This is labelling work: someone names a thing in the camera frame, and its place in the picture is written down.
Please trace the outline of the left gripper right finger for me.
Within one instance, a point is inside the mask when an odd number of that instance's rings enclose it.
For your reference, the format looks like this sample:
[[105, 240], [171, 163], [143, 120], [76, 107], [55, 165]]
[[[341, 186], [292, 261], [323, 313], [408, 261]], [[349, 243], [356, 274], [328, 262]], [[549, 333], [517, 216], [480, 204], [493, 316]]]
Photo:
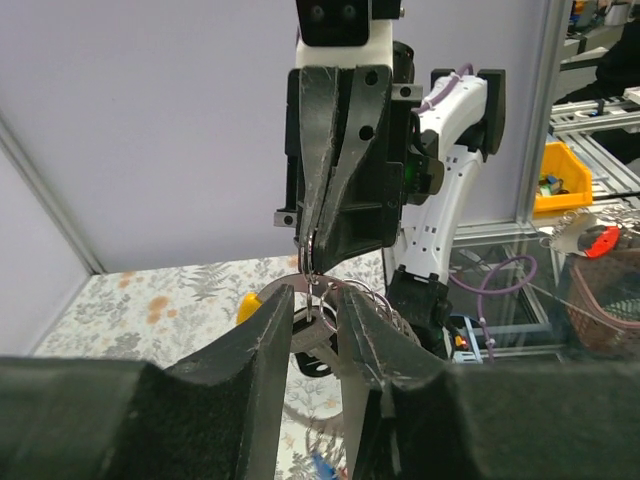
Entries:
[[394, 329], [372, 301], [343, 287], [337, 300], [338, 347], [347, 470], [352, 479], [401, 479], [401, 444], [419, 397], [446, 363]]

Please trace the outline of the silver key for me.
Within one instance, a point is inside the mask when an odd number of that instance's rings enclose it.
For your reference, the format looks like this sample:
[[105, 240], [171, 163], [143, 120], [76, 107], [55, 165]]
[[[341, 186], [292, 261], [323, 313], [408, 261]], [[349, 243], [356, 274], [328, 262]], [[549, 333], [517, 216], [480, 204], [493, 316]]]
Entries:
[[311, 319], [307, 318], [307, 309], [301, 308], [294, 312], [291, 352], [309, 353], [312, 349], [327, 344], [336, 333], [336, 315], [331, 307], [313, 306]]

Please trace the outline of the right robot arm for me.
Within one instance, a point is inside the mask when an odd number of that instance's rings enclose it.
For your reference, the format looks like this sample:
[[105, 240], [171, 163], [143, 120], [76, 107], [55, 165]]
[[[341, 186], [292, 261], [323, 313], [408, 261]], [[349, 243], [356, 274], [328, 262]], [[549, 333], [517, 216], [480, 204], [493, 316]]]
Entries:
[[288, 83], [288, 186], [279, 218], [296, 227], [309, 307], [338, 263], [393, 245], [410, 206], [411, 241], [387, 290], [422, 345], [445, 357], [458, 331], [449, 316], [449, 258], [472, 184], [500, 146], [506, 115], [502, 69], [436, 70], [420, 98], [413, 52], [312, 47], [299, 42]]

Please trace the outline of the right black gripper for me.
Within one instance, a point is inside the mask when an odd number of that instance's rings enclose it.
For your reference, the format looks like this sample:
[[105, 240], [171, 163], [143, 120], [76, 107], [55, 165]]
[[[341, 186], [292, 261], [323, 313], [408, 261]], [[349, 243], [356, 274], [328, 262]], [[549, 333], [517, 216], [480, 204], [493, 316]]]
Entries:
[[300, 272], [325, 273], [395, 241], [422, 93], [386, 65], [289, 72], [275, 220], [295, 231]]

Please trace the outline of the dark blue key tag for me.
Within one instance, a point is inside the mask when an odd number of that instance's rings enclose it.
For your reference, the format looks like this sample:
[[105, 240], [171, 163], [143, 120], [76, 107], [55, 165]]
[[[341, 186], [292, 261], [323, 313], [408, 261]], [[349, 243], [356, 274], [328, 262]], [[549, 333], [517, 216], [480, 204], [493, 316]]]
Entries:
[[294, 354], [300, 373], [309, 378], [324, 378], [332, 374], [332, 369], [324, 362], [305, 352]]

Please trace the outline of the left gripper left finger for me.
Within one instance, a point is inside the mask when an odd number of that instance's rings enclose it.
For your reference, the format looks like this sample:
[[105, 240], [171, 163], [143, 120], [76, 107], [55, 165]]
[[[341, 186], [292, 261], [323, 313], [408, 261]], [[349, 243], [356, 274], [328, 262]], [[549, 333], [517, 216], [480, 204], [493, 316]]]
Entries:
[[294, 292], [281, 286], [244, 323], [166, 369], [170, 479], [275, 475]]

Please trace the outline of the yellow key tag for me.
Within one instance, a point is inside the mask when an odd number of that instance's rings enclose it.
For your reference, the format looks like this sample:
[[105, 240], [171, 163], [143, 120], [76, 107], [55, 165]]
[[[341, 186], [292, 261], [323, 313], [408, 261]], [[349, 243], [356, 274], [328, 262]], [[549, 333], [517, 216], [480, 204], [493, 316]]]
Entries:
[[257, 293], [247, 293], [238, 308], [236, 324], [241, 325], [247, 321], [261, 306], [262, 300], [259, 298]]

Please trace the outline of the metal spiral keyring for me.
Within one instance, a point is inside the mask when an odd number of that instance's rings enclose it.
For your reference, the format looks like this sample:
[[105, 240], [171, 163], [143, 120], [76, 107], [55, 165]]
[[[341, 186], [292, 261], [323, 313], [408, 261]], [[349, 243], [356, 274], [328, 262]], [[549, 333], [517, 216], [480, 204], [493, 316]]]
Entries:
[[348, 283], [325, 290], [337, 313], [334, 371], [341, 381], [343, 412], [342, 426], [335, 430], [343, 436], [347, 454], [356, 456], [375, 436], [383, 412], [394, 410], [393, 402], [384, 399], [391, 364], [403, 348], [419, 346], [420, 340], [397, 312], [377, 303], [378, 295], [369, 298]]

